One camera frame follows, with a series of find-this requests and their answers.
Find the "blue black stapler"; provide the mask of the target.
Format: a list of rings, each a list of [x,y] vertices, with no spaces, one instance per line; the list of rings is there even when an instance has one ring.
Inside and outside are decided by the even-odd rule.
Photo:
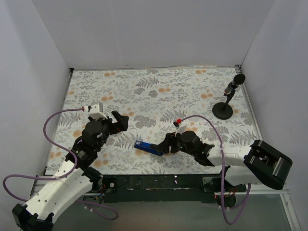
[[[155,154],[157,156],[164,155],[164,152],[160,151],[156,144],[151,144],[143,141],[135,141],[134,148],[145,151],[147,153]]]

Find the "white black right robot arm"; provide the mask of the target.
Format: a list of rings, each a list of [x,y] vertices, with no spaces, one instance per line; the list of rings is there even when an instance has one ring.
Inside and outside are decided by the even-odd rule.
[[[168,133],[157,148],[164,154],[184,152],[205,167],[225,167],[218,178],[218,187],[223,191],[259,183],[281,190],[293,165],[289,157],[262,140],[250,146],[222,149],[203,143],[193,131]]]

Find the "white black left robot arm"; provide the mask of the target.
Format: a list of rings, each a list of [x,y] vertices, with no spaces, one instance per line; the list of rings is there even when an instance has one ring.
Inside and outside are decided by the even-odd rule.
[[[50,231],[59,216],[87,192],[102,188],[103,176],[91,167],[109,136],[127,131],[129,117],[112,111],[115,122],[101,112],[89,113],[82,130],[52,178],[24,204],[13,210],[16,225],[23,231]]]

